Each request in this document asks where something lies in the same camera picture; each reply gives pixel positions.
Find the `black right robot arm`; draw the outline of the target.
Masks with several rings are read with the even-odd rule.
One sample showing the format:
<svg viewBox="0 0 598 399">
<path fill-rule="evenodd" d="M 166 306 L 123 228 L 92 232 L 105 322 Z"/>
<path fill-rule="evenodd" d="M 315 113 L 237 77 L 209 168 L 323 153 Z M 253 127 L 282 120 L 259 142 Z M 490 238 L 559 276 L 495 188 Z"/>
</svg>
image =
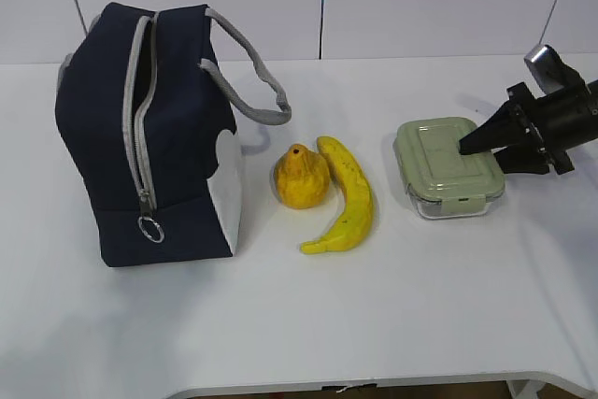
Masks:
<svg viewBox="0 0 598 399">
<path fill-rule="evenodd" d="M 534 97 L 523 82 L 473 132 L 459 152 L 490 151 L 506 174 L 562 175 L 574 170 L 567 151 L 597 138 L 597 95 L 584 83 Z"/>
</svg>

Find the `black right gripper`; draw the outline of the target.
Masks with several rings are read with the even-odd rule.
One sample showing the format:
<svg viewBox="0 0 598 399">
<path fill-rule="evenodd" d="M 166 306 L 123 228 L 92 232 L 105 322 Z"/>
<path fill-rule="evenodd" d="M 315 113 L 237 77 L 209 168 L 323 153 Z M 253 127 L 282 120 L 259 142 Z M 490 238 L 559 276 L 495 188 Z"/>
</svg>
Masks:
<svg viewBox="0 0 598 399">
<path fill-rule="evenodd" d="M 574 170 L 573 115 L 536 99 L 523 82 L 507 89 L 509 102 L 459 141 L 461 155 L 500 148 L 494 157 L 505 174 L 558 175 Z"/>
</svg>

